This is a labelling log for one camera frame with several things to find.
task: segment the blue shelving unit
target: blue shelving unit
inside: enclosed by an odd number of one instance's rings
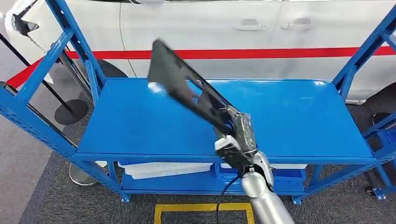
[[[222,162],[214,152],[212,127],[172,99],[152,93],[144,78],[106,78],[64,0],[46,0],[63,29],[17,94],[0,90],[0,113],[92,175],[128,202],[130,194],[219,194]],[[396,49],[396,7],[383,19],[333,81],[225,79],[209,82],[239,110],[252,116],[256,141],[271,163],[315,164],[304,188],[303,170],[275,171],[275,191],[301,199],[396,157],[396,143],[373,152],[366,138],[386,120],[361,135],[345,98],[354,74],[385,41]],[[42,120],[27,103],[45,74],[70,42],[86,66],[95,109],[76,146]],[[107,161],[109,175],[94,161]],[[114,161],[213,162],[209,172],[118,182]],[[348,165],[320,180],[324,164]],[[228,194],[243,194],[239,183]]]
[[[387,128],[382,130],[381,132],[378,132],[376,136],[378,137],[378,140],[381,144],[382,147],[385,147],[389,144],[392,144],[393,142],[396,142],[396,127],[394,127],[395,121],[393,120],[391,123],[387,124]],[[396,172],[396,161],[392,160],[391,162],[392,168],[393,168],[393,173]],[[369,193],[373,194],[375,197],[378,198],[378,200],[385,200],[386,199],[386,194],[390,193],[395,193],[396,192],[396,185],[391,182],[389,179],[388,174],[385,172],[384,168],[382,165],[379,163],[375,166],[377,172],[380,174],[380,177],[382,179],[382,182],[384,183],[383,188],[378,188],[378,187],[373,187],[372,189],[369,189]]]

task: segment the silver robot arm segment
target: silver robot arm segment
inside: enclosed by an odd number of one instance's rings
[[[255,171],[245,173],[242,188],[250,197],[259,224],[294,224],[281,199],[269,189],[264,176]]]

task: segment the yellow floor marking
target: yellow floor marking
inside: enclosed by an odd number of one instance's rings
[[[163,211],[215,211],[216,204],[157,204],[154,212],[154,224],[161,224]],[[246,211],[247,224],[254,224],[253,210],[250,203],[222,203],[220,211]]]

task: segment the white car body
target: white car body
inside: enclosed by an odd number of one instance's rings
[[[17,0],[6,14],[10,42],[34,62],[61,29],[44,0],[21,18],[39,28],[22,35],[13,24],[35,0]],[[312,49],[359,47],[396,0],[66,0],[93,51],[150,50],[162,38],[173,49]],[[205,78],[331,80],[349,56],[194,59]],[[146,77],[149,59],[106,60],[129,77]],[[396,82],[396,56],[374,56],[353,81],[348,100],[363,103]]]

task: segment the red stripe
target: red stripe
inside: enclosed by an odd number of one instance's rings
[[[35,63],[32,65],[26,67],[24,70],[22,70],[20,73],[16,74],[14,77],[11,79],[7,80],[6,83],[14,88],[18,88],[20,85],[22,85],[32,74],[34,69],[38,66],[39,62],[41,61],[41,58],[37,60]]]
[[[225,49],[225,50],[175,50],[182,59],[260,59],[260,58],[315,58],[315,57],[351,57],[358,48],[308,48],[308,49]],[[75,51],[67,51],[67,56],[77,59]],[[97,59],[150,59],[151,50],[94,51]],[[380,47],[374,55],[395,55],[391,47]],[[33,65],[7,81],[14,88],[22,85],[36,68]]]

